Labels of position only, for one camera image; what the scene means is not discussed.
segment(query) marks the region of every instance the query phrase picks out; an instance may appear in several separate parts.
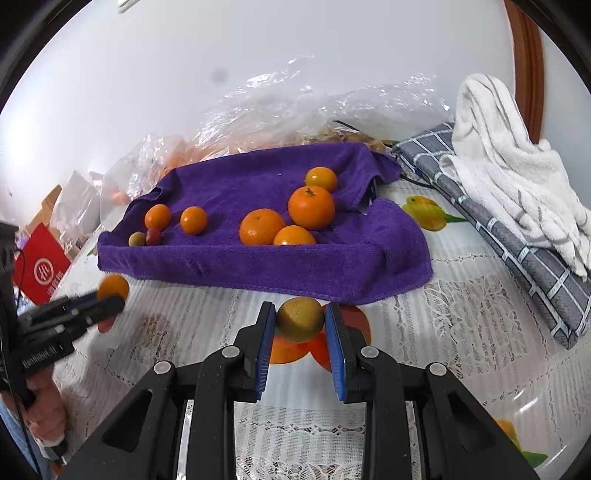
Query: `blue gripper pad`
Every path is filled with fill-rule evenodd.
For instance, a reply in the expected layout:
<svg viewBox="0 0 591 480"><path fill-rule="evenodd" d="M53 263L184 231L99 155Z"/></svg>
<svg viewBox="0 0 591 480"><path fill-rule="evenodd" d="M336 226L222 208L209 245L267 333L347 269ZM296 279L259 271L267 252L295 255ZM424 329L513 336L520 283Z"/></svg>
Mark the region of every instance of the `blue gripper pad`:
<svg viewBox="0 0 591 480"><path fill-rule="evenodd" d="M261 347L256 356L256 385L255 391L258 399L262 397L267 385L267 373L269 372L269 362L271 361L271 349L273 348L273 337L275 336L275 309L269 310L265 329L263 330Z"/></svg>
<svg viewBox="0 0 591 480"><path fill-rule="evenodd" d="M329 349L330 369L332 370L335 391L340 401L344 401L347 393L345 381L345 359L341 348L335 317L331 304L324 313L324 327L326 329L326 343Z"/></svg>

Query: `screw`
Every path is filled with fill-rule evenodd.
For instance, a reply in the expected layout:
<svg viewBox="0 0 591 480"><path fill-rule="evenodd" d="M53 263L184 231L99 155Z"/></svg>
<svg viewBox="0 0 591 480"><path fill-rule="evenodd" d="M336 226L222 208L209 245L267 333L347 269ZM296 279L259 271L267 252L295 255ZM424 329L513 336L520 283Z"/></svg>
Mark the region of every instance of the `screw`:
<svg viewBox="0 0 591 480"><path fill-rule="evenodd" d="M165 361L158 362L156 365L154 365L154 371L158 375L162 375L167 372L170 372L170 362L165 362Z"/></svg>
<svg viewBox="0 0 591 480"><path fill-rule="evenodd" d="M235 358L240 355L240 349L237 346L230 345L227 346L224 350L222 350L222 355L225 358Z"/></svg>
<svg viewBox="0 0 591 480"><path fill-rule="evenodd" d="M376 358L379 355L379 350L374 346L364 346L361 349L361 355L365 358Z"/></svg>
<svg viewBox="0 0 591 480"><path fill-rule="evenodd" d="M442 377L443 375L445 375L447 373L447 368L443 364L434 363L434 364L431 364L431 366L429 367L429 371L433 375L437 375L438 377Z"/></svg>

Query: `white logo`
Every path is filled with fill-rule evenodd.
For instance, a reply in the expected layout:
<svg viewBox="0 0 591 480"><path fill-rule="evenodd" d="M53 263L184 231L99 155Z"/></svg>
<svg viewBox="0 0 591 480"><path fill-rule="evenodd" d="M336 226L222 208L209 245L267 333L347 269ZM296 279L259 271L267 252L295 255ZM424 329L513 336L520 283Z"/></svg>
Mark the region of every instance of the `white logo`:
<svg viewBox="0 0 591 480"><path fill-rule="evenodd" d="M40 285L49 285L53 280L53 265L48 259L40 258L35 262L33 273Z"/></svg>

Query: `wooden door frame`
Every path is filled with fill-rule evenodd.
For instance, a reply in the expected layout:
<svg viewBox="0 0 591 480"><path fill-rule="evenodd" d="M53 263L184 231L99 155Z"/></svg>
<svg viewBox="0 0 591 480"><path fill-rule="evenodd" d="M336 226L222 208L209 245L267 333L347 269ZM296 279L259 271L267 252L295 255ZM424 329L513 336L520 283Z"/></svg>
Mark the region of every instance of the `wooden door frame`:
<svg viewBox="0 0 591 480"><path fill-rule="evenodd" d="M513 34L515 100L531 141L540 141L544 119L544 50L538 25L512 0L504 0Z"/></svg>

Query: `white lace tablecloth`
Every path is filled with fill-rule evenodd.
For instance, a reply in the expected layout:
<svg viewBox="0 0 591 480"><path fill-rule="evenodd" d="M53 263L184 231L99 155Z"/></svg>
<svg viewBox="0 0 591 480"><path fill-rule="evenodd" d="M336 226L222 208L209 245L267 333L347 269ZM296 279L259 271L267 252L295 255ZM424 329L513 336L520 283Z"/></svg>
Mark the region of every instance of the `white lace tablecloth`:
<svg viewBox="0 0 591 480"><path fill-rule="evenodd" d="M457 215L433 190L399 181L381 192L399 205L417 193ZM540 477L558 479L591 432L591 335L570 351L561 347L537 319L527 292L468 223L425 235L433 278L423 288L361 306L372 344L406 364L448 365L491 415L515 424L524 450L548 454L537 468ZM96 255L89 254L95 243L96 237L85 246L57 296L96 288L103 273ZM111 332L91 329L75 353L56 365L73 450L155 362L202 361L253 323L261 302L279 306L289 298L158 281L129 283L125 311ZM330 374L311 355L272 365L262 400L237 404L235 423L240 479L361 477L365 408L339 403ZM418 478L412 424L410 436Z"/></svg>

